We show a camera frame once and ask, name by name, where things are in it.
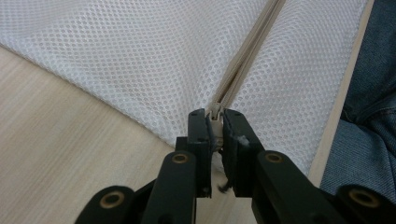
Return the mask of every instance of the denim fabric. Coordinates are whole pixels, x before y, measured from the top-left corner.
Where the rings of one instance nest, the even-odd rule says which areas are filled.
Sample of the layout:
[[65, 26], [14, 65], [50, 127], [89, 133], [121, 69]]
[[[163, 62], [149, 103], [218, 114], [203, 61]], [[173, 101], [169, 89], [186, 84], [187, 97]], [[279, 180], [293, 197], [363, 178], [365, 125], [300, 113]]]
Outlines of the denim fabric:
[[359, 184], [396, 203], [396, 1], [376, 0], [321, 188]]

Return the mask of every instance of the zipper pull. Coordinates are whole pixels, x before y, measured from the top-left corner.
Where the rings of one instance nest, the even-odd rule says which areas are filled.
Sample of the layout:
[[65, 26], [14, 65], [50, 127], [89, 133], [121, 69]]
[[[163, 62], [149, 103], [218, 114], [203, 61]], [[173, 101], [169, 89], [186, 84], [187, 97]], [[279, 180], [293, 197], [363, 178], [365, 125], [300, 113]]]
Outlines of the zipper pull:
[[215, 138], [215, 146], [213, 151], [219, 151], [223, 147], [223, 135], [222, 135], [222, 115], [224, 108], [220, 103], [214, 103], [209, 106], [206, 110], [206, 116], [209, 117], [210, 126]]

